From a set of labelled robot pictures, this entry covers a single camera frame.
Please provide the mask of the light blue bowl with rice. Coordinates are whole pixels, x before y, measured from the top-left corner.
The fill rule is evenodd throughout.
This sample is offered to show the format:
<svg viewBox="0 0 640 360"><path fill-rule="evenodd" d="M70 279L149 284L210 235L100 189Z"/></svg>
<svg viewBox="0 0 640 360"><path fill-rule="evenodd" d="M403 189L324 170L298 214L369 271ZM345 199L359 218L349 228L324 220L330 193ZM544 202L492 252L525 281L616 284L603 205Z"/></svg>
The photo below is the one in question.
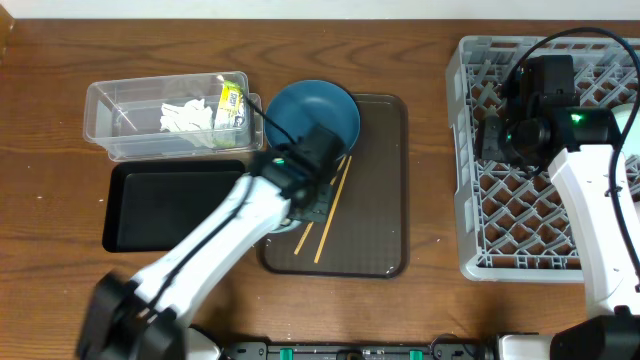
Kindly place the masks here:
<svg viewBox="0 0 640 360"><path fill-rule="evenodd" d="M271 234L285 233L292 230L295 230L301 224L298 220L287 220L286 222L280 223L276 228L270 231Z"/></svg>

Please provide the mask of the clear plastic bin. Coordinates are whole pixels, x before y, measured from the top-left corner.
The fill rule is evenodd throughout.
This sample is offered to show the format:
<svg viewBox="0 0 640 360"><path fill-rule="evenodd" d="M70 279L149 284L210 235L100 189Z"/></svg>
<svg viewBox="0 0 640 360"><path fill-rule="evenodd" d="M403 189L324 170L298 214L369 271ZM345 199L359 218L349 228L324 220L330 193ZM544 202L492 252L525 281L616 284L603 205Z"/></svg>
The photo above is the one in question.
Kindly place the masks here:
<svg viewBox="0 0 640 360"><path fill-rule="evenodd" d="M163 103L183 106L204 99L213 123L225 81L238 84L245 96L248 143L236 148L196 147L179 133L161 132ZM84 138L103 147L115 162L214 156L252 152L263 147L263 119L253 106L260 97L249 91L241 71L183 74L96 82L89 86L84 110Z"/></svg>

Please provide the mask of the wooden chopstick right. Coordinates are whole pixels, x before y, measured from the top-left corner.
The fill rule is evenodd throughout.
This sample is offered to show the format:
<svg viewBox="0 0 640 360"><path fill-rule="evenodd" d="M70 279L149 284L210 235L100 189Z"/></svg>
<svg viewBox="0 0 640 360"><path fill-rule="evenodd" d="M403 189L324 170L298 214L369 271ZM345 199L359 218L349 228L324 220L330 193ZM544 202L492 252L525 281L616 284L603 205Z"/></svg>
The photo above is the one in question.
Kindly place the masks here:
<svg viewBox="0 0 640 360"><path fill-rule="evenodd" d="M330 228L331 228L331 225L332 225L332 222L333 222L333 219L334 219L334 216L335 216L335 213L336 213L336 210L337 210L337 207L338 207L338 204L339 204L342 192L343 192L344 184L346 182L346 178L347 178L347 175L349 173L349 169L350 169L351 162L352 162L352 156L349 155L344 160L345 160L345 162L344 162L345 165L341 168L343 170L342 176L340 178L340 182L339 182L337 190L335 192L334 200L332 202L332 205L331 205L331 208L330 208L330 211L329 211L329 215L328 215L326 224L324 226L324 229L323 229L323 232L322 232L322 235L321 235L321 238L320 238L320 242L319 242L315 257L314 257L314 263L315 264L319 263L320 258L322 256L322 253L323 253L323 250L324 250L324 246L325 246L325 243L326 243L326 239L328 237L328 234L329 234L329 231L330 231Z"/></svg>

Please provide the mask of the grey dishwasher rack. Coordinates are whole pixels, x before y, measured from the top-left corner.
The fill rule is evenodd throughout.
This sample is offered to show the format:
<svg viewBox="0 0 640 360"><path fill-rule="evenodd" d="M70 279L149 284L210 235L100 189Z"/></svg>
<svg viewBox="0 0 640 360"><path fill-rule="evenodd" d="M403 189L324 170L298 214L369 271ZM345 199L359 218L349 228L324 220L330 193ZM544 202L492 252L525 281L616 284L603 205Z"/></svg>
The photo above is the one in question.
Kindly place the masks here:
<svg viewBox="0 0 640 360"><path fill-rule="evenodd" d="M543 37L466 36L446 68L448 123L456 154L454 194L459 264L472 281L582 283L568 216L547 172L476 160L475 135L485 111L500 115L501 85L515 62ZM632 105L638 85L628 53L608 38L563 37L537 49L571 55L580 104Z"/></svg>

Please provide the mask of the wooden chopstick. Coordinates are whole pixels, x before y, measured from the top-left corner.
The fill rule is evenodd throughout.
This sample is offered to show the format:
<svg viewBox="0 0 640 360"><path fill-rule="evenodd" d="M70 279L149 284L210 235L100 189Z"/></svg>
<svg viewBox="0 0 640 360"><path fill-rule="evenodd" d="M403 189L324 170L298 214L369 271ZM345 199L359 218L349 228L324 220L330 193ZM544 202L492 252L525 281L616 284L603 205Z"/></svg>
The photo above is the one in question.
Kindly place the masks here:
<svg viewBox="0 0 640 360"><path fill-rule="evenodd" d="M340 162L339 166L338 166L338 169L337 169L338 171L340 171L340 170L342 169L342 167L343 167L344 163L345 163L345 159L343 158L343 159L341 160L341 162ZM334 184L334 182L336 181L336 179L337 179L337 175L336 175L336 176L335 176L335 177L330 181L330 185L331 185L331 186L333 186L333 184ZM302 236L300 237L299 242L298 242L298 244L297 244L297 246L296 246L296 248L295 248L295 250L294 250L294 252L293 252L293 254L294 254L294 255L296 255L296 256L297 256L297 255L299 254L299 252L300 252L301 248L303 247L303 245L304 245L304 243L305 243L305 240L306 240L307 236L309 235L309 233L310 233L310 231L311 231L311 229L312 229L313 225L314 225L314 223L313 223L313 222L309 222L309 223L307 224L307 226L306 226L306 228L305 228L305 230L304 230L304 232L303 232Z"/></svg>
<svg viewBox="0 0 640 360"><path fill-rule="evenodd" d="M337 207L338 207L338 204L339 204L342 192L343 192L344 184L346 182L346 178L347 178L347 175L349 173L349 169L350 169L351 162L352 162L352 156L349 155L344 160L345 160L345 162L344 162L345 165L341 168L343 170L342 176L340 178L340 182L339 182L337 190L335 192L334 200L332 202L332 205L331 205L331 208L330 208L330 211L329 211L329 215L328 215L326 224L324 226L324 229L323 229L323 232L322 232L322 235L321 235L321 238L320 238L320 242L319 242L315 257L314 257L314 263L315 264L319 263L320 258L322 256L322 253L323 253L323 250L324 250L324 246L325 246L325 243L326 243L326 239L328 237L328 234L329 234L329 231L330 231L330 228L331 228L331 225L332 225L332 222L333 222L333 219L334 219L334 216L335 216L335 213L336 213L336 210L337 210Z"/></svg>

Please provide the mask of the white tissue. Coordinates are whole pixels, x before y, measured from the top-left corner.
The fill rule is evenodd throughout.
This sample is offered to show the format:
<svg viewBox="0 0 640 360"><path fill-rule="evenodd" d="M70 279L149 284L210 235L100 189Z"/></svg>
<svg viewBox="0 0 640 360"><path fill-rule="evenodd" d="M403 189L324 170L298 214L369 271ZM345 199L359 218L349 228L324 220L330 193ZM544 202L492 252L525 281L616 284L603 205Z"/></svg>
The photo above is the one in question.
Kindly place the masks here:
<svg viewBox="0 0 640 360"><path fill-rule="evenodd" d="M213 148L213 110L204 99L193 99L183 106L163 103L160 131L179 133L196 147Z"/></svg>

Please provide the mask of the wooden chopstick left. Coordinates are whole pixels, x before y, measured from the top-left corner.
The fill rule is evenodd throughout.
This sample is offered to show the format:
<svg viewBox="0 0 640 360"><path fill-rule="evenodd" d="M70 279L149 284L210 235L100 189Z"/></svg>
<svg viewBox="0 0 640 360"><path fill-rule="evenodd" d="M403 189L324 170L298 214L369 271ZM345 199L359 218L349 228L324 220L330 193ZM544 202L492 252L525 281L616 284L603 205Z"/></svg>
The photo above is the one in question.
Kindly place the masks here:
<svg viewBox="0 0 640 360"><path fill-rule="evenodd" d="M342 169L342 167L343 167L344 163L345 163L345 159L343 158L343 159L341 160L341 162L340 162L339 166L338 166L338 169L337 169L338 171L340 171L340 170ZM336 179L337 179L337 175L336 175L336 176L335 176L335 177L330 181L330 185L331 185L331 186L333 186L333 184L334 184L334 182L336 181ZM299 252L300 252L301 248L303 247L303 245L304 245L304 243L305 243L305 240L306 240L307 236L309 235L309 233L310 233L310 231L311 231L311 229L312 229L313 225L314 225L314 223L313 223L313 222L309 222L309 223L307 224L307 226L306 226L306 228L305 228L305 230L304 230L304 232L303 232L302 236L300 237L299 242L298 242L298 244L297 244L297 246L296 246L296 248L295 248L295 250L294 250L294 252L293 252L293 254L294 254L294 255L296 255L296 256L297 256L297 255L299 254Z"/></svg>

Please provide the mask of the black tray bin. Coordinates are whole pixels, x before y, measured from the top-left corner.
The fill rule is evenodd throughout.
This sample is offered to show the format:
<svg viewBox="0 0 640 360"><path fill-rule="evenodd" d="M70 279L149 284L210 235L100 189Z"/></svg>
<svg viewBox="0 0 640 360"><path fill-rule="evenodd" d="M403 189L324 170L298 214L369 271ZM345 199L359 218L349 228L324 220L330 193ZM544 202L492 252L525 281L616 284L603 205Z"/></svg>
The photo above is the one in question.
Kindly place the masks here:
<svg viewBox="0 0 640 360"><path fill-rule="evenodd" d="M140 161L114 167L102 246L111 253L168 251L225 199L239 160Z"/></svg>

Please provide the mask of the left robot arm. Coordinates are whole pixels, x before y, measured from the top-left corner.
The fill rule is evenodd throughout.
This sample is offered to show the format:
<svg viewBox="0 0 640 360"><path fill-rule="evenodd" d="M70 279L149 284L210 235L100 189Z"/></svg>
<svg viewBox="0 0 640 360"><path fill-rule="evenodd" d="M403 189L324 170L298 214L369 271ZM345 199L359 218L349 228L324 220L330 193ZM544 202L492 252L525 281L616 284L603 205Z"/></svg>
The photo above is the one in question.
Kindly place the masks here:
<svg viewBox="0 0 640 360"><path fill-rule="evenodd" d="M193 328L195 314L256 242L313 207L343 148L335 132L316 123L256 155L222 203L170 252L128 281L108 273L96 284L76 358L220 359L220 347Z"/></svg>

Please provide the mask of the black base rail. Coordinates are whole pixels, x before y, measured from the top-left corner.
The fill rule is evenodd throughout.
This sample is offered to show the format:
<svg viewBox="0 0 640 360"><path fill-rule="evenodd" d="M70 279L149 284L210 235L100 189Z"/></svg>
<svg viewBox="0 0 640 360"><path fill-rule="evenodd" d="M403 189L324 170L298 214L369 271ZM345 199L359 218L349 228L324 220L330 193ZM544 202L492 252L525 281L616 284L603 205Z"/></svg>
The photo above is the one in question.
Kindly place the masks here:
<svg viewBox="0 0 640 360"><path fill-rule="evenodd" d="M201 360L499 360L495 345L453 334L414 344L260 340L220 345L197 327L187 331L185 357Z"/></svg>

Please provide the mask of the blue plate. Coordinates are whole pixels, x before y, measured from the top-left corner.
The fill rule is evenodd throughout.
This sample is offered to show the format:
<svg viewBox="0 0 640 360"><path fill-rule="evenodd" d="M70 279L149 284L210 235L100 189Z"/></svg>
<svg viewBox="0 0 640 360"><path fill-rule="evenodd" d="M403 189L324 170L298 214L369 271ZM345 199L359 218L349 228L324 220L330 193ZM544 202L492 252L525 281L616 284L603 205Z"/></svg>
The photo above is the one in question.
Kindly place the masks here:
<svg viewBox="0 0 640 360"><path fill-rule="evenodd" d="M288 85L271 101L266 116L265 135L271 147L307 135L315 125L336 134L349 153L358 140L361 115L354 98L342 87L323 80L302 80Z"/></svg>

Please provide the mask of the yellow green wrapper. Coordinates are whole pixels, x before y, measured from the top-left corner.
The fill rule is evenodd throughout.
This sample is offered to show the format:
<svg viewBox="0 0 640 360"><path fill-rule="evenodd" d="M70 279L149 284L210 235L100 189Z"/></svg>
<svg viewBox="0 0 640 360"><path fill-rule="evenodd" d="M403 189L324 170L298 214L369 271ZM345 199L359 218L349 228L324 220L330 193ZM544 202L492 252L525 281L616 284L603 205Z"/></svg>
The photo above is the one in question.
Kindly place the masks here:
<svg viewBox="0 0 640 360"><path fill-rule="evenodd" d="M213 129L217 148L243 147L248 143L245 96L238 84L224 82Z"/></svg>

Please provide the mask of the brown serving tray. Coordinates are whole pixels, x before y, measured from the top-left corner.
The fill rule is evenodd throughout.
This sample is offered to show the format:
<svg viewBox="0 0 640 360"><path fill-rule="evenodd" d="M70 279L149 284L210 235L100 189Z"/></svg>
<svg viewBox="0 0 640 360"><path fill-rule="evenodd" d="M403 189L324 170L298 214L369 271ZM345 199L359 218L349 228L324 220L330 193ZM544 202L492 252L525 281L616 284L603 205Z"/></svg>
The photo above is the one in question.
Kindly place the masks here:
<svg viewBox="0 0 640 360"><path fill-rule="evenodd" d="M343 192L318 264L325 224L272 234L258 248L263 267L277 274L390 279L409 260L408 113L394 95L357 94L361 130Z"/></svg>

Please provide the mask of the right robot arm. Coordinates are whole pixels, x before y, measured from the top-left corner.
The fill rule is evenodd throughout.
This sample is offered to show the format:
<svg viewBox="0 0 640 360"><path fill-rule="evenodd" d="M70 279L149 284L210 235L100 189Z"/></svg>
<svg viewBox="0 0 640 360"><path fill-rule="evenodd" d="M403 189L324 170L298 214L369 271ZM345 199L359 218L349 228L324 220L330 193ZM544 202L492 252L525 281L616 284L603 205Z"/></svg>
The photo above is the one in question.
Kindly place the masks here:
<svg viewBox="0 0 640 360"><path fill-rule="evenodd" d="M636 359L639 356L639 220L621 150L633 120L583 107L569 55L527 51L502 87L503 116L487 112L476 136L482 160L546 170L569 218L584 277L586 321L554 335L506 334L495 359Z"/></svg>

